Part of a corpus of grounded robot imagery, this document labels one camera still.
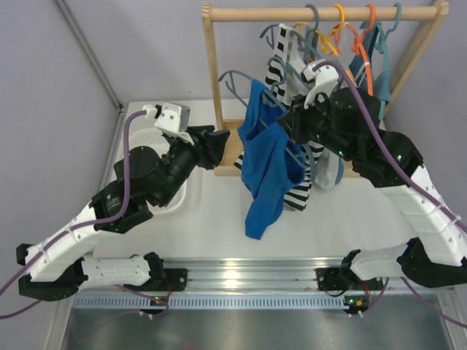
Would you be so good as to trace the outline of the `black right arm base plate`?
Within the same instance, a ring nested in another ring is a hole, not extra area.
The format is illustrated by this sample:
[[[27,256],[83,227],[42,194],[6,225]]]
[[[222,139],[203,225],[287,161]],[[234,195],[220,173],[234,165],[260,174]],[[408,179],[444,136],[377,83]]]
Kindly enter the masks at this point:
[[[363,281],[346,268],[318,268],[315,273],[318,289],[332,297],[341,296],[345,292],[380,291],[384,284],[381,279]]]

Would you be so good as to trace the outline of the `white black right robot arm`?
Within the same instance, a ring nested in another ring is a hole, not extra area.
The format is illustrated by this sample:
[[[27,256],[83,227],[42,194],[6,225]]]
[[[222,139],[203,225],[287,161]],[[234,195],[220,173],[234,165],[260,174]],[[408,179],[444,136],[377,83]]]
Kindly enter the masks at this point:
[[[344,286],[375,278],[406,278],[426,288],[466,283],[466,229],[441,201],[422,155],[411,139],[379,126],[378,98],[342,88],[293,98],[278,119],[297,144],[317,142],[352,164],[405,216],[412,237],[375,250],[352,250],[339,266]]]

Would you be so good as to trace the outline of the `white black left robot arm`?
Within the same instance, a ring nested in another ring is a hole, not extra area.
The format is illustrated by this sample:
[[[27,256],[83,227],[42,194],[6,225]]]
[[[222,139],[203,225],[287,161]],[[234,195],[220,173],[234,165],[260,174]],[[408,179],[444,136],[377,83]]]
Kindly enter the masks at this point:
[[[149,146],[129,149],[114,165],[116,179],[67,226],[41,244],[18,246],[17,262],[26,269],[19,294],[57,301],[95,287],[121,285],[137,292],[161,287],[166,271],[154,252],[125,259],[93,258],[90,252],[152,219],[151,209],[168,206],[194,168],[220,165],[228,130],[202,125],[189,127],[188,136],[190,141],[168,137],[163,155]]]

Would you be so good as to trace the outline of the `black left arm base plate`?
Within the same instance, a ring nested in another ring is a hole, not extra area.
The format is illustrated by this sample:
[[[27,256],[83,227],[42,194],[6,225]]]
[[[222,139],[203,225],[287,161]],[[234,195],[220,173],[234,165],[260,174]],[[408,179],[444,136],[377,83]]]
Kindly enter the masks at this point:
[[[137,292],[181,292],[184,291],[188,281],[188,270],[185,268],[165,268],[163,273],[156,277],[151,276],[148,281],[140,286],[124,284]]]

